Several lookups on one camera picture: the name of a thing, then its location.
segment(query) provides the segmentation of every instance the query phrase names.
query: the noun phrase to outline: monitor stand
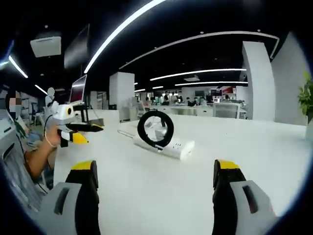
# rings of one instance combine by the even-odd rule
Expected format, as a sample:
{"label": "monitor stand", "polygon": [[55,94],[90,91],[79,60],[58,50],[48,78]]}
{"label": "monitor stand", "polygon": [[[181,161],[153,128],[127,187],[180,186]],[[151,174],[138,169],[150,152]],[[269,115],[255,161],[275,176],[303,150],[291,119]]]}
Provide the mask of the monitor stand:
{"label": "monitor stand", "polygon": [[77,104],[77,105],[73,104],[73,109],[74,111],[80,111],[80,114],[82,116],[82,122],[85,122],[85,123],[89,122],[88,107],[86,104]]}

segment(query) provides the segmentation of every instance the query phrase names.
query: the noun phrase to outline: human hand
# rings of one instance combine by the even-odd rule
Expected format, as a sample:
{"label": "human hand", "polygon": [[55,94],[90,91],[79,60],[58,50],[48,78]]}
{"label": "human hand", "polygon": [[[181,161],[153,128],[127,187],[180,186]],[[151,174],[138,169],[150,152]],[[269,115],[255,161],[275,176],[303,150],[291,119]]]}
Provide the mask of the human hand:
{"label": "human hand", "polygon": [[58,126],[52,125],[45,133],[45,138],[51,145],[57,146],[61,143],[61,137],[58,135]]}

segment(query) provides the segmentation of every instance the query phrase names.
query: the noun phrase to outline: green leaves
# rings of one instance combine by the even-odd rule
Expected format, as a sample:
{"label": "green leaves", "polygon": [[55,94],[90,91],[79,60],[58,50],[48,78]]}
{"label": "green leaves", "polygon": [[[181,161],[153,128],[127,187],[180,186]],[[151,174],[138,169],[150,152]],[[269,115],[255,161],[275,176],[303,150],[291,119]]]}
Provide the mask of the green leaves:
{"label": "green leaves", "polygon": [[304,72],[303,76],[306,83],[304,87],[299,87],[298,99],[302,113],[308,115],[309,112],[313,112],[313,81],[308,72]]}

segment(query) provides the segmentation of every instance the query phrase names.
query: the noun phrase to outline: ceiling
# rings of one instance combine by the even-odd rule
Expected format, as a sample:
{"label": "ceiling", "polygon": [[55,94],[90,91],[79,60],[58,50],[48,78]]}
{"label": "ceiling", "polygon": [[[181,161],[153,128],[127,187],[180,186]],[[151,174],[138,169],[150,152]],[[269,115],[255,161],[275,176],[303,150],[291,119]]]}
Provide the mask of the ceiling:
{"label": "ceiling", "polygon": [[[88,61],[75,69],[64,69],[64,51],[77,34],[90,24],[89,58],[103,41],[133,12],[151,0],[94,1],[75,4],[46,2],[28,4],[18,24],[18,35],[11,55],[28,75],[24,78],[12,65],[5,69],[5,82],[34,96],[42,96],[34,84],[45,91],[49,87],[68,90],[80,77]],[[89,91],[107,91],[109,77],[117,71],[135,74],[137,89],[155,86],[172,89],[193,75],[169,77],[156,81],[151,78],[209,69],[239,69],[243,67],[242,41],[264,42],[269,56],[276,39],[249,34],[228,34],[199,37],[213,32],[248,31],[274,35],[281,47],[291,30],[288,9],[264,0],[167,0],[129,24],[104,49],[88,72]],[[62,33],[62,55],[36,58],[30,46],[38,33]],[[149,51],[196,37],[157,50],[119,69],[127,62]],[[200,81],[238,81],[240,71],[196,74]]]}

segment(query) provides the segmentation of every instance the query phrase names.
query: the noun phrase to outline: black ring object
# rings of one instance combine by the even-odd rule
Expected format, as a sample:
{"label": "black ring object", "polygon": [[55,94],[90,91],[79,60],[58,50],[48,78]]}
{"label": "black ring object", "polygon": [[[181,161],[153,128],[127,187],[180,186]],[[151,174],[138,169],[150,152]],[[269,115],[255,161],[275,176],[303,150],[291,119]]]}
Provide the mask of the black ring object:
{"label": "black ring object", "polygon": [[[164,139],[162,139],[160,141],[152,141],[151,139],[149,139],[149,137],[145,131],[145,122],[150,117],[161,118],[161,122],[162,122],[163,127],[165,126],[163,124],[166,123],[167,132],[164,136]],[[145,141],[148,145],[150,145],[152,147],[156,147],[156,145],[161,146],[161,147],[165,147],[170,143],[170,141],[173,137],[174,124],[173,124],[173,121],[171,120],[171,118],[167,114],[160,112],[160,111],[157,111],[157,110],[152,110],[152,111],[148,111],[148,112],[144,113],[144,115],[142,115],[141,119],[139,120],[138,126],[137,126],[137,131],[138,131],[140,138],[143,141]]]}

